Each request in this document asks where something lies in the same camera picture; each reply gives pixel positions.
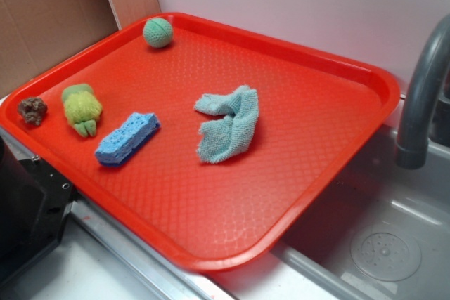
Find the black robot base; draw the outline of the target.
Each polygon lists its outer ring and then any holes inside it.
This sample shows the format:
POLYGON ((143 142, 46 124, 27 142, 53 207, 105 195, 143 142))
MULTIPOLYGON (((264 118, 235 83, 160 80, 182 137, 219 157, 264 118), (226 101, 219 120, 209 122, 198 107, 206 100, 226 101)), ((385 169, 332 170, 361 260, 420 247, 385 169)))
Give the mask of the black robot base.
POLYGON ((46 160, 17 159, 1 141, 1 285, 60 244, 74 194, 46 160))

